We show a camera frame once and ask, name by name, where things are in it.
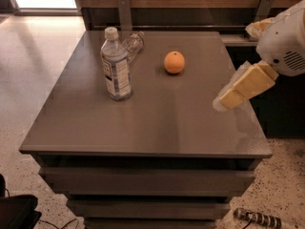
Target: water bottle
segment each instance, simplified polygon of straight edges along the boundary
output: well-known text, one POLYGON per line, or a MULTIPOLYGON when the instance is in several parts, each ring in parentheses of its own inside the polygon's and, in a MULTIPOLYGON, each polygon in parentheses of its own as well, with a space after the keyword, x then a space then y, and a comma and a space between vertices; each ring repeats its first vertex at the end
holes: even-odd
POLYGON ((122 42, 123 46, 128 51, 127 62, 129 64, 131 64, 136 55, 144 47, 144 35, 145 34, 142 31, 135 31, 122 42))
POLYGON ((106 41, 101 49, 107 90, 114 100, 125 99, 132 92, 128 51, 118 37, 116 28, 106 28, 106 41))

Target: speckled floor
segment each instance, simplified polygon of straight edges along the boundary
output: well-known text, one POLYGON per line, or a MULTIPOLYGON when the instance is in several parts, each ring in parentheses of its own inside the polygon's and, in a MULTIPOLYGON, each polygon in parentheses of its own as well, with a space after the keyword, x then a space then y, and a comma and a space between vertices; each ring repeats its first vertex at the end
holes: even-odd
MULTIPOLYGON (((0 174, 10 195, 33 194, 43 220, 62 227, 74 219, 66 199, 37 175, 39 166, 18 151, 24 137, 84 32, 81 17, 14 17, 0 24, 0 174)), ((305 139, 269 139, 274 152, 255 170, 256 180, 217 228, 242 228, 241 207, 305 225, 305 139)), ((84 228, 82 219, 77 228, 84 228)), ((74 221, 67 228, 75 228, 74 221)), ((53 228, 43 222, 35 229, 53 228)), ((262 228, 250 225, 248 228, 262 228)))

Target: bottle label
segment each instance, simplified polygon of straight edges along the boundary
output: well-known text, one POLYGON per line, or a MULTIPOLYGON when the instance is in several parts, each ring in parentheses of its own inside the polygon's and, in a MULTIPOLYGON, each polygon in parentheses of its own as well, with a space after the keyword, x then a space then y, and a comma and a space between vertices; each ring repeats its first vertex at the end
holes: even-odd
POLYGON ((130 84, 130 69, 126 57, 120 61, 111 62, 102 59, 108 92, 114 98, 122 98, 132 91, 130 84))

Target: orange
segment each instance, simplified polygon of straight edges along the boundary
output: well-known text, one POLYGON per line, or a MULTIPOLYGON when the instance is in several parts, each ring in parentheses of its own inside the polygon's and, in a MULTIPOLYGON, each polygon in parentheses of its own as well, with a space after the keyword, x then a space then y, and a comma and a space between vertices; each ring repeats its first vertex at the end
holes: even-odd
POLYGON ((185 67, 185 59, 181 52, 169 52, 164 58, 164 67, 168 73, 181 73, 185 67))

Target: desk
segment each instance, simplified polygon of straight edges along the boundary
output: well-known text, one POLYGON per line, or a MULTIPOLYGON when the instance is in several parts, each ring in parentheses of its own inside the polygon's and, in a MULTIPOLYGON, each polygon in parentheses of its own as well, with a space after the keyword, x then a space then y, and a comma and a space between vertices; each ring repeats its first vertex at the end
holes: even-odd
POLYGON ((214 228, 272 155, 249 102, 212 106, 234 73, 219 33, 146 32, 124 101, 108 96, 103 37, 85 32, 20 152, 90 228, 214 228), (180 75, 163 69, 170 51, 180 75))

